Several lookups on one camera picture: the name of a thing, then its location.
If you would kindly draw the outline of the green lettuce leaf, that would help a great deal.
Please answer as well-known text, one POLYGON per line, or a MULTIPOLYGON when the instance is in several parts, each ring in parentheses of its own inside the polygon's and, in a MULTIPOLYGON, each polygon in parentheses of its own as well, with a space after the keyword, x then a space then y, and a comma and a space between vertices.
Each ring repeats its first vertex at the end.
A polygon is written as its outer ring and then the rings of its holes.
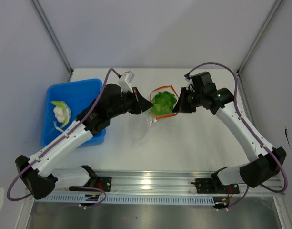
POLYGON ((156 93, 151 102, 153 103, 152 112, 156 116, 165 116, 172 114, 177 97, 171 92, 163 91, 156 93))

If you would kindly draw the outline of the clear zip top bag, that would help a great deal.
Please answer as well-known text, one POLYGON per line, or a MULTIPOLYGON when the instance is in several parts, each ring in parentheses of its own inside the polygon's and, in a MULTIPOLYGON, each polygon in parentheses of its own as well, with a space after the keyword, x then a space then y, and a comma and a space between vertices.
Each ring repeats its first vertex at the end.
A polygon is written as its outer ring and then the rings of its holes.
POLYGON ((146 112, 148 125, 178 114, 173 109, 178 102, 179 96, 172 85, 156 88, 150 93, 149 99, 153 107, 146 112))

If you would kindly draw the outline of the white cauliflower with leaves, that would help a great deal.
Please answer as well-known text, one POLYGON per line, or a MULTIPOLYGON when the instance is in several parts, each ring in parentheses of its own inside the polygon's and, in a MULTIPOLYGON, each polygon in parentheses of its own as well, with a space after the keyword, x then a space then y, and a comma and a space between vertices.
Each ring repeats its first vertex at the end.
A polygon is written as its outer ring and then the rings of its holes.
POLYGON ((64 101, 51 101, 55 107, 53 108, 56 120, 61 123, 60 128, 64 128, 71 119, 71 109, 64 101))

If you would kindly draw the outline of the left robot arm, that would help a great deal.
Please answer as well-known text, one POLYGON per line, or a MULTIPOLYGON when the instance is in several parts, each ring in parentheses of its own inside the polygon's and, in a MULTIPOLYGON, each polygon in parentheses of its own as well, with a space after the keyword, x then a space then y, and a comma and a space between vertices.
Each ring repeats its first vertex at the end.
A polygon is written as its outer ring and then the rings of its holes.
POLYGON ((41 151, 30 157, 21 155, 15 160, 21 180, 35 199, 42 199, 58 188, 93 190, 97 187, 98 176, 88 165, 77 169, 56 169, 57 164, 108 127, 111 119, 125 113, 139 115, 152 106, 136 87, 125 92, 116 84, 104 86, 64 133, 41 151))

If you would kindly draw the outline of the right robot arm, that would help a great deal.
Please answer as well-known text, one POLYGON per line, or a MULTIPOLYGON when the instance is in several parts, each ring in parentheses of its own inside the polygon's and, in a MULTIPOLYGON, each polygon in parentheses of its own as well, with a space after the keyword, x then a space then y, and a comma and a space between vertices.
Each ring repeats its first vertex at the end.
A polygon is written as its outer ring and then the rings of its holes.
POLYGON ((246 184, 255 188, 277 175, 286 158, 282 147, 275 148, 244 117, 236 97, 227 88, 217 89, 209 72, 185 75, 188 85, 181 88, 175 113, 194 113, 197 107, 209 110, 230 130, 244 150, 248 163, 225 167, 212 174, 211 188, 223 192, 230 184, 246 184))

